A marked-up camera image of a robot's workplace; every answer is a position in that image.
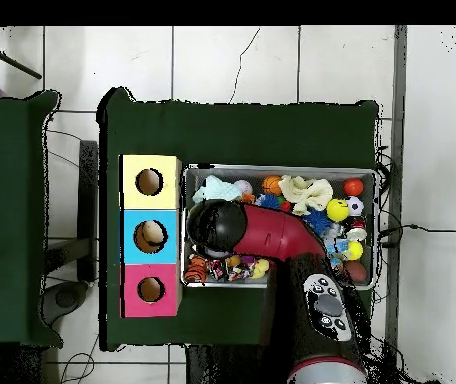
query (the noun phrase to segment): circular hole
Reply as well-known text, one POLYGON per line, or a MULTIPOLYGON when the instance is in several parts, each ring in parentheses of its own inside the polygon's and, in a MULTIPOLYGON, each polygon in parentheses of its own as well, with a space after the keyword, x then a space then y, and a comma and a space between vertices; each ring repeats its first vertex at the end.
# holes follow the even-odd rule
POLYGON ((162 190, 162 174, 156 169, 143 169, 136 177, 136 187, 146 196, 156 196, 162 190))
POLYGON ((134 243, 144 253, 157 253, 166 244, 168 234, 159 221, 141 222, 134 231, 134 243))
POLYGON ((164 284, 156 277, 147 277, 137 285, 137 294, 145 302, 155 303, 164 296, 164 284))

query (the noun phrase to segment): blue block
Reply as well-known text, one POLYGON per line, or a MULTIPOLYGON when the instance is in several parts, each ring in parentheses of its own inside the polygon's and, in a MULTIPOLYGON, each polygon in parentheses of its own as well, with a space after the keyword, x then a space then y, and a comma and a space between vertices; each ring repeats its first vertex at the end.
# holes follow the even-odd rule
POLYGON ((178 262, 177 210, 125 210, 123 212, 124 262, 136 264, 176 264, 178 262), (166 229, 168 239, 157 253, 144 253, 134 243, 134 231, 144 221, 158 221, 166 229))

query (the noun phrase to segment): yellow object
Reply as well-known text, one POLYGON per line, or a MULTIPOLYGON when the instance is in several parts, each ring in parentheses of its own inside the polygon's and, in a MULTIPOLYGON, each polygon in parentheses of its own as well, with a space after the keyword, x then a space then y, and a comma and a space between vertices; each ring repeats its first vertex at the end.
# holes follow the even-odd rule
POLYGON ((253 270, 253 275, 249 278, 262 278, 265 275, 265 271, 262 271, 260 268, 256 268, 253 270))
POLYGON ((178 158, 122 155, 121 159, 125 209, 178 209, 182 167, 178 158))
POLYGON ((326 208, 331 221, 340 222, 349 216, 349 205, 343 199, 331 199, 326 208))
POLYGON ((240 265, 240 256, 230 256, 228 259, 226 259, 226 265, 228 265, 229 267, 234 267, 234 266, 237 266, 237 265, 240 265))
POLYGON ((258 268, 259 270, 266 272, 269 270, 269 261, 267 259, 259 259, 255 263, 255 268, 258 268))
POLYGON ((359 241, 350 241, 349 249, 343 253, 349 261, 357 261, 363 255, 363 246, 359 241))

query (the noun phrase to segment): stuffed animal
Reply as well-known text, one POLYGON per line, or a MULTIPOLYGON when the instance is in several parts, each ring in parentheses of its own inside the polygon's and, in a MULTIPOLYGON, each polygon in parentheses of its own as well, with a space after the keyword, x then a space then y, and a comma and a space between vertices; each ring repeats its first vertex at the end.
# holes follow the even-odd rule
POLYGON ((295 215, 309 215, 307 206, 322 211, 333 197, 333 188, 325 179, 304 180, 302 177, 284 175, 278 184, 285 199, 295 203, 292 209, 295 215))

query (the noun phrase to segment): green table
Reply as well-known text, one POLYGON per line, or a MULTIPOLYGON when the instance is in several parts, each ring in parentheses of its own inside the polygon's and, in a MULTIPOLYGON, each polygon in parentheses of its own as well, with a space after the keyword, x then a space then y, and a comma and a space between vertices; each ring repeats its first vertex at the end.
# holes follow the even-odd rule
MULTIPOLYGON (((377 114, 373 101, 284 106, 141 103, 124 88, 110 90, 97 113, 100 186, 106 187, 100 193, 104 348, 122 343, 256 344, 262 327, 261 289, 186 287, 176 317, 120 318, 119 155, 174 155, 184 164, 372 169, 377 114)), ((370 291, 362 293, 368 304, 370 291)))
POLYGON ((47 211, 43 128, 57 92, 0 99, 0 342, 61 346, 40 319, 47 211))

